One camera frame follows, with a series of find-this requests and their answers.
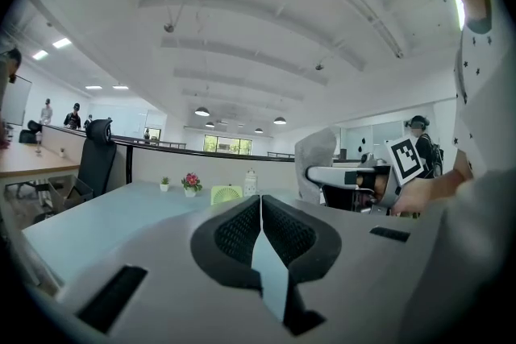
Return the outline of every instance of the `pink flower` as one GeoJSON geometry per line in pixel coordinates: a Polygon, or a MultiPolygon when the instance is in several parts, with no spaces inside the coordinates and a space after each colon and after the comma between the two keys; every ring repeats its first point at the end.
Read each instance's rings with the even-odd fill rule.
{"type": "Polygon", "coordinates": [[[188,174],[186,176],[186,182],[188,182],[190,185],[196,185],[197,181],[198,181],[197,175],[188,174]]]}

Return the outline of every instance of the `person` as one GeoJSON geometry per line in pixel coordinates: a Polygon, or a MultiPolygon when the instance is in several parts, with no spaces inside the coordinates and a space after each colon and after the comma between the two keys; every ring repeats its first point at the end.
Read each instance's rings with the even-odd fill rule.
{"type": "Polygon", "coordinates": [[[81,117],[79,116],[79,109],[81,105],[76,103],[73,106],[73,111],[66,115],[64,119],[64,126],[70,129],[81,129],[81,117]]]}
{"type": "Polygon", "coordinates": [[[9,48],[0,54],[0,149],[9,147],[6,130],[2,120],[2,102],[6,94],[7,83],[16,82],[16,72],[22,63],[22,54],[17,48],[9,48]]]}
{"type": "MultiPolygon", "coordinates": [[[[516,165],[514,27],[502,0],[462,2],[465,25],[454,70],[456,160],[453,169],[438,178],[416,178],[407,184],[394,213],[420,213],[430,201],[453,196],[465,181],[516,165]]],[[[384,188],[385,177],[377,180],[383,181],[384,188]]]]}
{"type": "Polygon", "coordinates": [[[47,98],[45,106],[41,110],[40,123],[41,125],[49,125],[52,121],[52,108],[50,107],[50,99],[47,98]]]}
{"type": "Polygon", "coordinates": [[[91,114],[89,114],[88,118],[84,122],[84,129],[86,129],[90,125],[90,123],[91,123],[91,121],[93,121],[93,119],[94,119],[94,117],[91,114]]]}
{"type": "Polygon", "coordinates": [[[410,133],[417,139],[416,151],[424,167],[424,171],[418,178],[434,178],[434,148],[430,136],[425,132],[430,125],[428,119],[421,115],[416,115],[410,120],[410,133]]]}

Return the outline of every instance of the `ceiling sprinkler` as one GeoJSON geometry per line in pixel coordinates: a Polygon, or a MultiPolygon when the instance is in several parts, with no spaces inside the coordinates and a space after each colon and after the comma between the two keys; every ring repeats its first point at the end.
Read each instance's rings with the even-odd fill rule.
{"type": "Polygon", "coordinates": [[[166,31],[167,33],[174,32],[174,25],[172,25],[171,23],[167,23],[166,25],[163,26],[163,28],[164,28],[164,31],[166,31]]]}

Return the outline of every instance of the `flower pot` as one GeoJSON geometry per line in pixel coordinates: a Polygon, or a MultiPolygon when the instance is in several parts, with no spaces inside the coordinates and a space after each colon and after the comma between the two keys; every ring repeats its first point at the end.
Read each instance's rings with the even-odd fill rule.
{"type": "Polygon", "coordinates": [[[185,188],[185,196],[187,198],[193,198],[193,197],[195,197],[195,195],[196,195],[195,189],[193,189],[193,188],[185,188]]]}

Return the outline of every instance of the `white desk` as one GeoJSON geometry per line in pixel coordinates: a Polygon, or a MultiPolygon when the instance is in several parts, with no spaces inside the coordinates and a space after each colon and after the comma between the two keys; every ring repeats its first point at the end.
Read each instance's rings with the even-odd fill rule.
{"type": "Polygon", "coordinates": [[[24,250],[24,239],[16,226],[15,213],[4,197],[6,186],[77,173],[80,166],[66,158],[60,158],[44,147],[40,149],[41,153],[36,154],[36,145],[13,142],[8,149],[0,151],[0,212],[13,252],[24,268],[26,276],[34,284],[38,284],[39,281],[31,269],[24,250]]]}
{"type": "MultiPolygon", "coordinates": [[[[293,197],[285,190],[267,193],[286,200],[293,197]]],[[[210,206],[209,189],[187,198],[182,187],[162,193],[157,183],[133,182],[30,226],[23,233],[54,276],[67,284],[142,228],[205,208],[217,208],[210,206]]],[[[256,240],[252,267],[261,273],[265,304],[282,319],[288,272],[263,231],[256,240]]]]}

